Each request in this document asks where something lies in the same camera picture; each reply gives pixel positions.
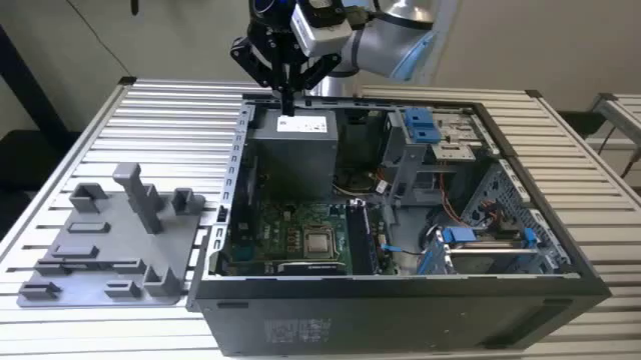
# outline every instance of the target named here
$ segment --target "aluminum extrusion table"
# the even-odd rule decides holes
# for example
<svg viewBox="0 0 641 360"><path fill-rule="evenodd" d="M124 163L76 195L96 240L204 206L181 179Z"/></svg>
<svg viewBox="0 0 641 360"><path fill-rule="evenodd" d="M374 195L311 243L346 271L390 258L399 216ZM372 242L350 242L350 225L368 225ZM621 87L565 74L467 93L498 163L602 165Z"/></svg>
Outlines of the aluminum extrusion table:
<svg viewBox="0 0 641 360"><path fill-rule="evenodd" d="M547 102L525 91L398 86L367 86L363 90L370 98L474 101L485 105L613 292L591 312L525 352L502 352L490 358L639 359L641 199ZM187 269L191 279L199 244L215 220L212 210L235 118L241 93L247 92L267 91L244 83L144 79L117 86L0 243L0 356L48 360L223 357L201 315L184 309L184 298L171 307L61 310L21 309L16 294L71 213L68 196L75 185L97 182L105 191L116 191L111 173L119 161L139 162L143 181L153 182L159 191L188 187L205 195L201 228ZM481 357L487 359L487 353L344 358Z"/></svg>

